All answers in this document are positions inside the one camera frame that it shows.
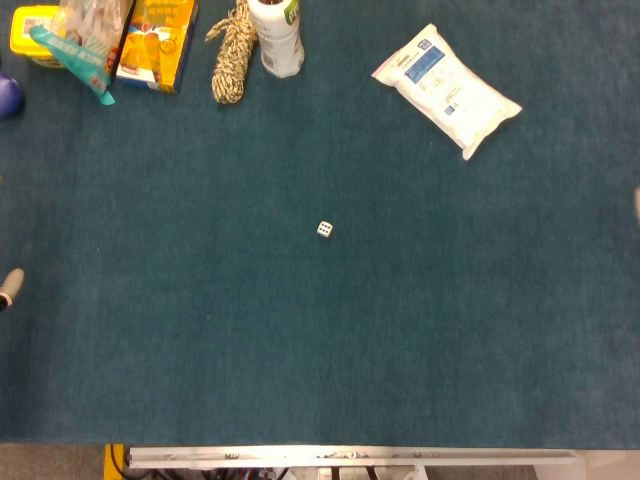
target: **plastic bag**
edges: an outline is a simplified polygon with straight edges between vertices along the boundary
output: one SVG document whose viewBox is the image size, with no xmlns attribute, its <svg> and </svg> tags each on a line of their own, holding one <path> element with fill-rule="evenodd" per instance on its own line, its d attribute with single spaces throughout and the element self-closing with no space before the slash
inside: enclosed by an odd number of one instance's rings
<svg viewBox="0 0 640 480">
<path fill-rule="evenodd" d="M 395 87 L 462 148 L 469 160 L 482 140 L 522 108 L 456 57 L 434 25 L 389 57 L 372 75 Z"/>
<path fill-rule="evenodd" d="M 134 0 L 61 0 L 49 28 L 29 33 L 76 77 L 88 85 L 104 105 L 115 103 L 107 91 L 118 47 Z"/>
</svg>

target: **twine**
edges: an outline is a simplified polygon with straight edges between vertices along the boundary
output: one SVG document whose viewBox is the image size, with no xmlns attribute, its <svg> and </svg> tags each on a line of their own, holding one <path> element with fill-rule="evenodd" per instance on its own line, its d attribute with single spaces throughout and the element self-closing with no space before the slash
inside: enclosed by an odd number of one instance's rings
<svg viewBox="0 0 640 480">
<path fill-rule="evenodd" d="M 213 70 L 211 91 L 218 103 L 236 103 L 244 94 L 249 58 L 258 38 L 249 18 L 247 0 L 236 0 L 236 8 L 229 12 L 227 18 L 211 27 L 205 42 L 213 40 L 223 30 L 226 33 Z"/>
</svg>

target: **white die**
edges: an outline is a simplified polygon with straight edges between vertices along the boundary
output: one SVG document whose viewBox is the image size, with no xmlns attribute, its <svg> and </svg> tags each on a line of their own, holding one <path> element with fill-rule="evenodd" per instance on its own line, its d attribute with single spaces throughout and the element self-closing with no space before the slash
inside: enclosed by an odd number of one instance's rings
<svg viewBox="0 0 640 480">
<path fill-rule="evenodd" d="M 318 225 L 318 235 L 325 237 L 325 238 L 329 238 L 329 235 L 331 235 L 331 230 L 333 230 L 333 225 L 331 225 L 329 222 L 320 222 L 320 225 Z"/>
</svg>

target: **metal bar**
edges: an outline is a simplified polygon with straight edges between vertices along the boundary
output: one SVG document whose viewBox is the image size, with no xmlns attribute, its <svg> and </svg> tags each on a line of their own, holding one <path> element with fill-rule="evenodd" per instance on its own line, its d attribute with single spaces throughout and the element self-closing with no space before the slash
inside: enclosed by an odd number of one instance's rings
<svg viewBox="0 0 640 480">
<path fill-rule="evenodd" d="M 336 466 L 559 465 L 572 450 L 367 446 L 134 447 L 131 468 L 266 468 Z"/>
</svg>

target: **teal plastic bag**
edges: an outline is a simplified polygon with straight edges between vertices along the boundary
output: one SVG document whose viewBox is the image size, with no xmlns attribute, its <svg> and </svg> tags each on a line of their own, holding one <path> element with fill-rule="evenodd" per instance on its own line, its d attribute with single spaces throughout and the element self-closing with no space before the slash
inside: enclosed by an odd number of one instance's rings
<svg viewBox="0 0 640 480">
<path fill-rule="evenodd" d="M 100 103 L 103 105 L 116 103 L 107 90 L 107 86 L 111 83 L 111 76 L 107 75 L 102 68 L 104 58 L 87 48 L 51 33 L 41 25 L 31 27 L 29 34 L 35 42 L 47 47 L 67 70 L 91 88 L 98 95 Z"/>
<path fill-rule="evenodd" d="M 103 105 L 115 103 L 107 87 L 134 0 L 60 0 L 48 28 L 29 31 L 87 85 Z"/>
</svg>

